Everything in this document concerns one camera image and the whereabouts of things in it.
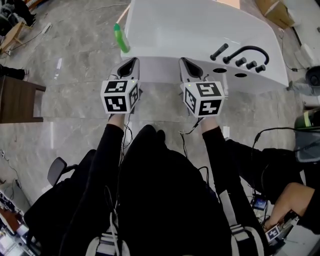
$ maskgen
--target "plastic bottle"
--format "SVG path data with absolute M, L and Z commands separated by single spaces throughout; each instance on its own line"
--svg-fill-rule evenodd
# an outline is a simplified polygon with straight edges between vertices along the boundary
M 126 54 L 130 51 L 130 46 L 125 33 L 121 30 L 118 23 L 114 24 L 113 30 L 116 42 L 120 49 Z

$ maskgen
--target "curved black spout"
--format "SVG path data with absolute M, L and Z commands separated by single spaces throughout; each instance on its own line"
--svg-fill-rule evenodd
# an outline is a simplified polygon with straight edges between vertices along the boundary
M 253 45 L 247 45 L 247 46 L 244 46 L 244 47 L 241 47 L 239 50 L 235 51 L 233 54 L 231 54 L 230 56 L 228 57 L 224 57 L 223 58 L 223 62 L 225 64 L 229 64 L 229 62 L 234 58 L 236 57 L 237 55 L 239 55 L 240 53 L 246 51 L 246 50 L 254 50 L 254 51 L 258 51 L 260 53 L 262 53 L 264 56 L 265 56 L 265 61 L 264 61 L 264 64 L 267 65 L 269 63 L 269 55 L 268 53 L 264 50 L 264 49 L 261 49 L 260 47 L 257 47 L 257 46 L 253 46 Z

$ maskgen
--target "white bathtub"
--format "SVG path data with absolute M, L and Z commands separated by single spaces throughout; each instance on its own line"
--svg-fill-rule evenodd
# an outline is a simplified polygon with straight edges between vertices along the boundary
M 130 44 L 123 59 L 138 57 L 141 82 L 181 83 L 179 59 L 191 58 L 204 73 L 223 81 L 222 74 L 214 69 L 226 69 L 230 91 L 260 94 L 288 86 L 285 63 L 277 38 L 264 21 L 232 6 L 214 0 L 132 0 L 125 33 Z M 229 48 L 216 61 L 210 59 L 223 44 Z M 257 46 L 269 57 L 266 71 L 257 73 L 245 65 L 237 67 L 241 57 L 247 63 L 264 64 L 265 56 L 247 50 L 230 61 L 231 55 L 243 46 Z

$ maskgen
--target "cardboard box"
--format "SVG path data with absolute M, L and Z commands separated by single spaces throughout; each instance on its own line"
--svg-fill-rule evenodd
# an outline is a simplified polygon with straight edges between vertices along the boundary
M 286 29 L 295 23 L 283 2 L 279 0 L 255 0 L 255 3 L 263 16 L 280 28 Z

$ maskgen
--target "tiled floor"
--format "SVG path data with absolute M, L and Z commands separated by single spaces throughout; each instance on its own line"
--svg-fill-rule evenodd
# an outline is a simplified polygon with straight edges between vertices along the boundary
M 52 23 L 49 32 L 40 34 L 25 48 L 0 59 L 2 64 L 30 70 L 29 81 L 46 86 L 37 114 L 43 123 L 0 125 L 0 149 L 16 168 L 22 188 L 31 203 L 49 185 L 47 173 L 52 161 L 60 156 L 68 164 L 78 164 L 87 151 L 97 147 L 107 123 L 100 99 L 100 87 L 111 68 L 121 61 L 120 50 L 113 37 L 113 25 L 130 0 L 48 0 L 35 10 L 38 22 L 22 40 L 30 40 Z M 265 19 L 253 0 L 242 0 L 244 11 Z M 281 32 L 270 23 L 277 35 Z M 298 42 L 289 29 L 284 36 L 284 58 L 288 65 L 299 67 L 293 52 Z M 302 77 L 303 71 L 290 79 Z M 193 126 L 179 97 L 179 85 L 142 84 L 144 93 L 130 117 L 129 126 L 136 135 L 145 124 L 153 124 L 166 132 L 170 149 L 183 152 L 178 133 Z M 261 95 L 232 93 L 223 106 L 218 121 L 230 126 L 230 137 L 252 146 L 256 134 L 265 128 L 293 126 L 302 113 L 298 94 L 284 89 Z M 202 136 L 195 130 L 186 136 L 191 162 L 200 167 L 209 165 Z M 272 131 L 261 136 L 257 147 L 291 149 L 294 136 L 290 131 Z M 0 179 L 11 180 L 15 172 L 0 158 Z

